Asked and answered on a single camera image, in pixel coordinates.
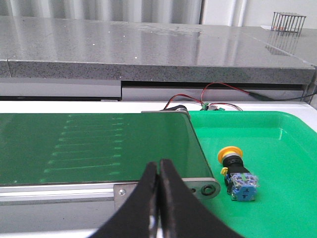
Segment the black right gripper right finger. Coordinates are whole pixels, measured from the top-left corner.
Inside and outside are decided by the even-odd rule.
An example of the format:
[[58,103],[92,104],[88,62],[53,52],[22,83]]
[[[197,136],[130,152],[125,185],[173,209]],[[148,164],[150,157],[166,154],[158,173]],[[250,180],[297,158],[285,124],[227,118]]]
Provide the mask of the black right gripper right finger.
[[192,194],[169,159],[160,161],[159,202],[165,238],[241,237]]

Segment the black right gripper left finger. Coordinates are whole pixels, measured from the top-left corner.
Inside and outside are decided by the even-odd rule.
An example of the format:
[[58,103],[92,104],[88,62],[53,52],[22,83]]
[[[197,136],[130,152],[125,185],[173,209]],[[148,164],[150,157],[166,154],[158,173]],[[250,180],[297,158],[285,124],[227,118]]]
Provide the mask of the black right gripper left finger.
[[158,230],[157,187],[157,164],[150,162],[127,200],[90,237],[155,238]]

